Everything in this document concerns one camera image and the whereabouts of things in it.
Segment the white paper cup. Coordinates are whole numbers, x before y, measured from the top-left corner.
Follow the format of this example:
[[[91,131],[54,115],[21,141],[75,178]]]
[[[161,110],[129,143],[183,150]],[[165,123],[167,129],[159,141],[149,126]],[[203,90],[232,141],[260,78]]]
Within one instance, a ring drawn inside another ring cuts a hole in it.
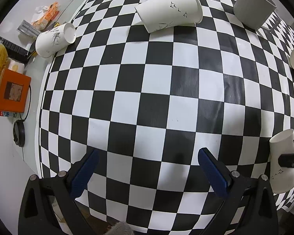
[[[136,6],[135,10],[148,33],[200,23],[203,19],[199,0],[147,0]]]
[[[35,42],[37,54],[48,58],[76,40],[76,29],[72,23],[62,24],[39,34]]]

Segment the white paper cup middle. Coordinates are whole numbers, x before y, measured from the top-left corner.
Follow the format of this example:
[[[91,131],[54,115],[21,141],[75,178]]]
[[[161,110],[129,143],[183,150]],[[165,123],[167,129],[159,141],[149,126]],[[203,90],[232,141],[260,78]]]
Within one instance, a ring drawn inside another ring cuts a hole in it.
[[[136,6],[135,10],[148,33],[200,23],[203,19],[199,0],[147,0]]]

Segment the orange box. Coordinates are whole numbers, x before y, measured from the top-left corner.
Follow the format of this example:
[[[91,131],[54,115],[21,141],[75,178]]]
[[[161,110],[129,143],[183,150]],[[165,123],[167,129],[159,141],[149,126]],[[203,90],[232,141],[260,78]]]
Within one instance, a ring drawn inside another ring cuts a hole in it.
[[[4,69],[0,76],[0,111],[23,113],[31,77]]]

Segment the black round lens cap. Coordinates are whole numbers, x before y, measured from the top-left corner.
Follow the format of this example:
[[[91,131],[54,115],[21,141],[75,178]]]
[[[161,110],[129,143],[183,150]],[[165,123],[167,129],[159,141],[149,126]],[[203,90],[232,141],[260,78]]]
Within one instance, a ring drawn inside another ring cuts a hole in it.
[[[25,127],[24,121],[19,119],[13,125],[13,139],[18,147],[23,147],[25,144]]]

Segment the grey small box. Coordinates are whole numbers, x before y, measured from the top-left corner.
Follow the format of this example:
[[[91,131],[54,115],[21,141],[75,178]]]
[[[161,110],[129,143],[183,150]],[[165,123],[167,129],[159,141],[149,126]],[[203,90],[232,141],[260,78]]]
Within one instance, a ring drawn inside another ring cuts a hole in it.
[[[37,30],[25,20],[23,20],[22,23],[18,26],[17,30],[33,39],[36,39],[41,34],[41,31]]]

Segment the orange tissue pack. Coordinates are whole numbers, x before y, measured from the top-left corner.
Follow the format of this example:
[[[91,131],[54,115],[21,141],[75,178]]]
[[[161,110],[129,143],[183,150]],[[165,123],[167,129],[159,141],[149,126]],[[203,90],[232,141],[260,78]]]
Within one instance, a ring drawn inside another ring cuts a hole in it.
[[[35,9],[35,13],[32,16],[32,26],[42,31],[59,13],[60,5],[58,2],[54,2],[50,6],[39,6]]]

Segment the white paper cup calligraphy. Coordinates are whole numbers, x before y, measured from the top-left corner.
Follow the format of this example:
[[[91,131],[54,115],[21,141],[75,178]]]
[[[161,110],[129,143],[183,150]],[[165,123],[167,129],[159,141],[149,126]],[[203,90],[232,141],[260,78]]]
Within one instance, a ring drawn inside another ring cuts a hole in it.
[[[287,129],[269,140],[270,144],[270,185],[275,194],[285,193],[294,188],[294,130]]]

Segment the white paper cup leftmost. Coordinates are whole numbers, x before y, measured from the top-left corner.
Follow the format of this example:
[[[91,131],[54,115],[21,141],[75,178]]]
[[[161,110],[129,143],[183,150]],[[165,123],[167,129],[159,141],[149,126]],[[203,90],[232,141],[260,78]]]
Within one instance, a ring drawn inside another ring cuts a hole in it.
[[[39,34],[35,42],[37,54],[48,58],[76,40],[76,29],[72,23],[62,24]]]

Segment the grey ceramic mug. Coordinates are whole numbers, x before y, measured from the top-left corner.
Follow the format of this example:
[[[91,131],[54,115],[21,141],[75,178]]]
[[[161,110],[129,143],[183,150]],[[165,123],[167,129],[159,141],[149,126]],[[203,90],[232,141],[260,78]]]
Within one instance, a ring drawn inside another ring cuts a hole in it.
[[[254,30],[262,28],[273,32],[281,22],[279,16],[271,28],[264,27],[263,24],[276,9],[272,0],[236,0],[234,15],[249,28]]]

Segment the black white checkered tablecloth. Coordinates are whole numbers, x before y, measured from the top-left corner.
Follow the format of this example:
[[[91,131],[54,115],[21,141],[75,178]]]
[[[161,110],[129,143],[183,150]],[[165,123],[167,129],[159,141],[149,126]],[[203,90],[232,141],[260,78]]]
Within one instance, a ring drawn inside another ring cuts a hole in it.
[[[98,149],[78,201],[139,234],[200,234],[221,199],[198,164],[206,147],[246,177],[269,174],[269,139],[294,130],[294,31],[253,31],[236,0],[199,0],[200,23],[148,33],[147,0],[85,0],[76,41],[46,68],[39,110],[45,178]]]

